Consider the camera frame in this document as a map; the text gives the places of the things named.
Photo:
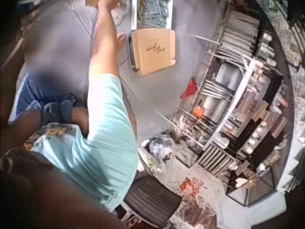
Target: brown box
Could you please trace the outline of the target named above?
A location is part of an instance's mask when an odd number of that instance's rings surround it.
[[[86,6],[97,6],[99,0],[86,0]]]
[[[175,60],[175,31],[147,28],[132,32],[135,67],[146,75],[172,66]]]

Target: red object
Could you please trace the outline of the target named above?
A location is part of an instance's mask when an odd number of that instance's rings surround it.
[[[204,112],[205,112],[205,109],[198,106],[198,107],[196,107],[196,108],[193,110],[193,115],[194,115],[196,118],[202,118]]]
[[[193,94],[195,94],[195,92],[197,91],[197,83],[195,78],[192,78],[189,82],[189,84],[187,85],[187,89],[185,90],[185,92],[180,96],[181,99],[187,98]]]

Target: wooden block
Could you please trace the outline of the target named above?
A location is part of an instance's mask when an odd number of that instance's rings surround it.
[[[196,226],[196,225],[197,225],[196,222],[197,222],[199,216],[201,215],[202,211],[203,211],[202,208],[198,208],[198,209],[196,210],[195,214],[193,215],[192,219],[190,220],[190,224],[191,224],[192,226]]]
[[[258,118],[266,110],[268,105],[269,105],[269,103],[267,103],[266,101],[263,101],[263,104],[254,111],[254,114],[252,116],[253,121],[257,122]]]
[[[210,229],[216,229],[216,227],[217,227],[217,215],[215,214]]]
[[[210,229],[212,223],[213,223],[214,218],[213,217],[207,217],[201,225],[204,226],[204,229]]]
[[[274,138],[277,138],[284,129],[286,124],[287,124],[287,119],[285,117],[282,117],[281,119],[278,118],[278,120],[271,129],[272,136]]]
[[[97,6],[99,0],[86,0],[86,6]]]
[[[185,221],[186,222],[190,222],[194,216],[194,214],[196,213],[197,209],[199,208],[199,206],[196,204],[195,206],[193,206],[190,210],[188,215],[185,217]]]
[[[209,216],[210,212],[207,210],[204,210],[201,215],[198,217],[197,221],[195,222],[195,226],[199,223],[202,223],[205,221],[205,219]]]
[[[239,176],[249,165],[250,163],[248,161],[243,162],[243,164],[235,171],[236,175]]]

